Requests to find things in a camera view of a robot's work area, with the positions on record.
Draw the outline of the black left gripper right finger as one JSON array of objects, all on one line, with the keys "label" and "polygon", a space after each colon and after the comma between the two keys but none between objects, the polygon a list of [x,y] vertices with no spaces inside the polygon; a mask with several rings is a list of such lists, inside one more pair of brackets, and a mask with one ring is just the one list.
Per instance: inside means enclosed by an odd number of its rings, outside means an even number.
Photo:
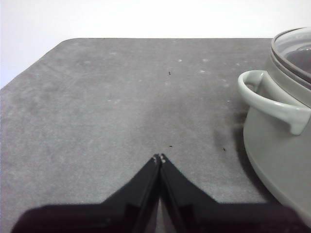
[{"label": "black left gripper right finger", "polygon": [[188,180],[165,154],[161,199],[177,233],[307,233],[289,207],[270,203],[219,203]]}]

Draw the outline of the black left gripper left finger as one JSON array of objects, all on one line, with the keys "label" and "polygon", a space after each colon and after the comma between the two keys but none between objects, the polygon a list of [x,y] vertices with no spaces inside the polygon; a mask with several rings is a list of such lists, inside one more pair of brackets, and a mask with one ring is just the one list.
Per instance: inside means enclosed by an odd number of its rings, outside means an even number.
[{"label": "black left gripper left finger", "polygon": [[160,156],[155,154],[123,187],[96,204],[45,205],[23,213],[14,233],[144,233],[154,225]]}]

